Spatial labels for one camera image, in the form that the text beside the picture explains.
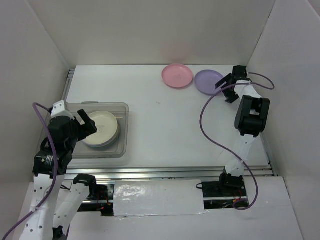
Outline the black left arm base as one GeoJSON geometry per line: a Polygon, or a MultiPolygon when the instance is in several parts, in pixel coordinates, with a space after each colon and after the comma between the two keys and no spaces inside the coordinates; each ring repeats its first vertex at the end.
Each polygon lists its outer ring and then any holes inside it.
{"type": "Polygon", "coordinates": [[[94,194],[85,199],[77,211],[100,213],[104,217],[113,217],[114,190],[114,184],[97,185],[94,194]]]}

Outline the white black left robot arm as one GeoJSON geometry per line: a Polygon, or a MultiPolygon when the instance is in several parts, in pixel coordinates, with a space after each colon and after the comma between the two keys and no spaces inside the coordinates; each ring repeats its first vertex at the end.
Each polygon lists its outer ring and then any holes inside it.
{"type": "Polygon", "coordinates": [[[34,157],[34,186],[30,212],[20,220],[25,224],[22,240],[66,240],[71,221],[85,199],[97,197],[99,187],[93,175],[79,174],[73,180],[67,197],[57,207],[61,186],[76,144],[97,132],[87,113],[77,112],[80,124],[69,112],[52,117],[45,125],[47,137],[34,157]]]}

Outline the cream plate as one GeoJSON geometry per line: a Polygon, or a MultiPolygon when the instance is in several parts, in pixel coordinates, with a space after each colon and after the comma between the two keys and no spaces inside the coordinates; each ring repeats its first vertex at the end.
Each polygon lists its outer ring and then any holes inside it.
{"type": "Polygon", "coordinates": [[[119,134],[117,118],[108,111],[95,111],[88,115],[95,122],[97,132],[88,137],[111,139],[119,134]]]}

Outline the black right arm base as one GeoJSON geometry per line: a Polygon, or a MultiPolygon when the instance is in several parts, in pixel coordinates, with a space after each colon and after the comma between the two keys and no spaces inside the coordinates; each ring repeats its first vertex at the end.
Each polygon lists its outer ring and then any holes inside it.
{"type": "Polygon", "coordinates": [[[217,181],[202,181],[195,186],[202,190],[203,197],[209,198],[242,198],[247,196],[245,184],[242,181],[237,187],[227,185],[220,177],[217,181]]]}

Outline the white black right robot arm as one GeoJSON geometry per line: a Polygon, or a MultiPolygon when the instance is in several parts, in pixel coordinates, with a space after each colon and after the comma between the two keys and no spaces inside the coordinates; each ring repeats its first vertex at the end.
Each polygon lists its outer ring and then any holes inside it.
{"type": "Polygon", "coordinates": [[[262,133],[267,124],[270,100],[260,96],[251,85],[245,66],[236,65],[232,73],[215,84],[221,88],[228,104],[240,99],[234,127],[239,133],[236,156],[224,167],[217,184],[218,191],[223,196],[229,196],[235,189],[243,185],[245,160],[252,143],[262,133]]]}

